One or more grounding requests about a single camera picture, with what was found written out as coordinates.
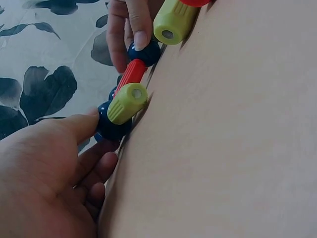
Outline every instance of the plastic toy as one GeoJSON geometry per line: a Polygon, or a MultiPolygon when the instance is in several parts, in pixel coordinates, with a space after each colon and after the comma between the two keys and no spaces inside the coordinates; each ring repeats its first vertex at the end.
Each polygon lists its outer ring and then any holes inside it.
{"type": "Polygon", "coordinates": [[[160,47],[158,43],[151,39],[150,43],[141,51],[136,51],[134,42],[130,45],[128,55],[131,60],[140,59],[144,62],[146,67],[150,67],[160,58],[160,47]]]}
{"type": "Polygon", "coordinates": [[[166,0],[153,22],[155,37],[167,45],[179,44],[191,31],[197,13],[197,7],[166,0]]]}
{"type": "Polygon", "coordinates": [[[104,139],[121,140],[132,127],[132,117],[148,100],[148,93],[140,83],[124,85],[113,100],[98,107],[99,123],[97,133],[104,139]]]}
{"type": "Polygon", "coordinates": [[[116,95],[118,91],[128,83],[140,83],[143,77],[143,74],[146,70],[144,62],[140,59],[132,60],[125,70],[123,77],[121,78],[117,89],[114,93],[116,95]]]}
{"type": "Polygon", "coordinates": [[[111,101],[111,100],[113,99],[114,93],[115,93],[116,89],[117,89],[117,86],[115,86],[115,87],[110,91],[109,96],[108,96],[108,100],[109,100],[109,101],[111,101]]]}
{"type": "MultiPolygon", "coordinates": [[[[176,45],[191,31],[197,6],[210,0],[166,0],[154,19],[155,37],[167,44],[176,45]]],[[[132,128],[132,117],[146,104],[148,94],[140,82],[147,67],[157,63],[160,47],[155,40],[141,51],[136,51],[134,43],[128,50],[131,62],[117,86],[109,94],[109,101],[98,107],[100,119],[95,139],[121,140],[132,128]]]]}
{"type": "Polygon", "coordinates": [[[202,7],[208,4],[210,1],[211,0],[181,0],[182,3],[194,7],[202,7]]]}
{"type": "Polygon", "coordinates": [[[98,107],[100,118],[97,127],[97,133],[102,136],[103,139],[111,141],[121,140],[131,130],[132,119],[121,125],[112,123],[107,115],[110,104],[111,101],[107,101],[98,107]]]}

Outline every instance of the dark leaf print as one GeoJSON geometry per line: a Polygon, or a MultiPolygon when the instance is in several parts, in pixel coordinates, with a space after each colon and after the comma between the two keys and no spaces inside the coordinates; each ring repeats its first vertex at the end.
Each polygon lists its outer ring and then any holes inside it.
{"type": "Polygon", "coordinates": [[[77,3],[95,3],[99,0],[77,0],[77,3]]]}
{"type": "Polygon", "coordinates": [[[69,15],[77,11],[77,3],[95,3],[99,0],[48,0],[38,1],[33,0],[26,2],[24,8],[48,8],[56,15],[69,15]]]}
{"type": "Polygon", "coordinates": [[[50,33],[54,33],[60,39],[59,35],[53,30],[51,25],[49,25],[48,23],[46,23],[46,22],[34,23],[34,26],[41,31],[47,31],[50,33]]]}
{"type": "Polygon", "coordinates": [[[99,63],[113,66],[106,41],[106,31],[95,37],[91,58],[99,63]]]}
{"type": "Polygon", "coordinates": [[[0,78],[0,102],[8,107],[18,107],[22,87],[12,78],[0,78]]]}
{"type": "Polygon", "coordinates": [[[96,27],[103,28],[104,26],[107,25],[107,23],[108,23],[108,15],[104,15],[96,21],[96,27]]]}
{"type": "Polygon", "coordinates": [[[30,67],[24,76],[20,107],[29,123],[61,110],[77,90],[76,79],[66,66],[60,66],[45,80],[44,67],[30,67]]]}
{"type": "Polygon", "coordinates": [[[0,106],[0,140],[27,126],[28,123],[20,111],[0,106]]]}
{"type": "Polygon", "coordinates": [[[16,35],[16,34],[20,33],[21,31],[23,31],[24,28],[27,26],[28,26],[27,24],[20,24],[20,25],[12,27],[10,29],[2,30],[2,31],[0,31],[0,36],[16,35]]]}

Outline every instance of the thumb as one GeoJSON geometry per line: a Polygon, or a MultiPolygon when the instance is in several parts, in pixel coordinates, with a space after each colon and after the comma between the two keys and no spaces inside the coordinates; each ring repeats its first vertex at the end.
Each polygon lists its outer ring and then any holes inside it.
{"type": "Polygon", "coordinates": [[[147,0],[126,0],[136,51],[146,47],[152,35],[152,19],[147,0]]]}

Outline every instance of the fingernail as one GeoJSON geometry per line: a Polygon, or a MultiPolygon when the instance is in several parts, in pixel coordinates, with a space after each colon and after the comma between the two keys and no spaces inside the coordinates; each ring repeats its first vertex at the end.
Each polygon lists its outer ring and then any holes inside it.
{"type": "Polygon", "coordinates": [[[134,46],[136,51],[141,51],[147,46],[148,37],[144,31],[137,31],[134,34],[134,46]]]}
{"type": "Polygon", "coordinates": [[[85,115],[88,115],[88,116],[93,116],[96,114],[98,114],[98,108],[96,108],[96,107],[89,108],[85,113],[85,115]]]}

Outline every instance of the hole in cylinder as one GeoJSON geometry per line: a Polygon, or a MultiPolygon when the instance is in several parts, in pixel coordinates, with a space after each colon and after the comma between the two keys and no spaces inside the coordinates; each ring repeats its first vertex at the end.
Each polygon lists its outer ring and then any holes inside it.
{"type": "Polygon", "coordinates": [[[140,89],[133,89],[132,90],[132,96],[134,98],[140,98],[142,96],[142,92],[140,89]]]}
{"type": "Polygon", "coordinates": [[[174,33],[169,30],[162,31],[162,35],[167,39],[173,39],[175,37],[174,33]]]}

